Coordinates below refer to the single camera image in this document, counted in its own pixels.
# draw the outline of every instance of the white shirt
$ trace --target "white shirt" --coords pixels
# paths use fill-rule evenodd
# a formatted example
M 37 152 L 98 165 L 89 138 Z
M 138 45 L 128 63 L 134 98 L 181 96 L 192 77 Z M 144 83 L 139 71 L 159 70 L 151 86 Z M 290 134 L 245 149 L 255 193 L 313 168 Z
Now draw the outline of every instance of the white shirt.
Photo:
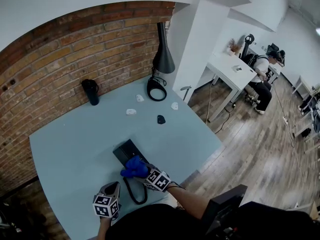
M 258 58 L 256 60 L 256 62 L 253 65 L 253 69 L 256 70 L 260 70 L 263 73 L 267 73 L 268 72 L 268 67 L 269 67 L 269 60 L 267 56 L 261 56 L 260 58 Z M 251 82 L 254 83 L 260 83 L 262 82 L 260 77 L 258 75 L 256 75 Z

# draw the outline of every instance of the white ceiling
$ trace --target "white ceiling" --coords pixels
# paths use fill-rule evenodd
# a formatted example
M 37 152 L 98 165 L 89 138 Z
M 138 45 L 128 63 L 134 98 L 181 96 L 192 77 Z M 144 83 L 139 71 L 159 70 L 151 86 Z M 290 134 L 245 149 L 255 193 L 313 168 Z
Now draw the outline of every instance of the white ceiling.
M 320 27 L 320 0 L 289 0 L 289 6 L 312 25 Z

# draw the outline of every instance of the black pants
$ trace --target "black pants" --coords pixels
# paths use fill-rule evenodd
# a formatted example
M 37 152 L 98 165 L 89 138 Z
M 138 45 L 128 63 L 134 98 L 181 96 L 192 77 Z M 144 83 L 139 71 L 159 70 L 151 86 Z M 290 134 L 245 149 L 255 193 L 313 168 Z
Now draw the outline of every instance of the black pants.
M 301 104 L 301 106 L 300 106 L 300 109 L 304 109 L 304 108 L 308 105 L 308 103 L 309 103 L 309 101 L 311 100 L 311 98 L 312 98 L 312 96 L 309 95 L 308 98 L 306 98 L 306 99 L 302 102 L 302 104 Z M 310 111 L 310 108 L 307 106 L 307 107 L 305 108 L 305 110 L 303 110 L 302 112 L 303 112 L 303 113 L 308 113 L 309 111 Z
M 256 106 L 256 109 L 261 111 L 266 111 L 272 98 L 272 94 L 270 92 L 271 84 L 268 83 L 267 81 L 249 82 L 249 86 L 251 86 L 255 90 L 255 92 L 259 95 L 258 100 L 260 101 L 260 104 Z

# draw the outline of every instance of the blue glove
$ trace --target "blue glove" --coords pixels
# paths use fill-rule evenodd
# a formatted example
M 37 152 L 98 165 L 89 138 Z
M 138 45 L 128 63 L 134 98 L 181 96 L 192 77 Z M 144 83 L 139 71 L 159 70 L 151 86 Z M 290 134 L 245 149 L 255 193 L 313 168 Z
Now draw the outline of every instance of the blue glove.
M 146 178 L 149 174 L 149 170 L 146 163 L 141 161 L 138 155 L 135 155 L 125 164 L 126 169 L 120 172 L 121 176 L 126 178 Z

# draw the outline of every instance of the black backpack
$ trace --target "black backpack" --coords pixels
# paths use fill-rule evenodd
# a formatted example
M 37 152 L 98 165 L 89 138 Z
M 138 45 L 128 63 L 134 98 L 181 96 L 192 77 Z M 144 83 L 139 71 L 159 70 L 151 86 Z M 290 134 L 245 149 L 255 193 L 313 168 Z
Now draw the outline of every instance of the black backpack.
M 258 54 L 247 54 L 244 58 L 243 58 L 243 62 L 245 64 L 247 64 L 250 68 L 254 68 L 254 64 L 257 62 L 258 59 L 263 58 L 266 59 L 266 57 L 263 57 L 263 55 L 258 55 Z

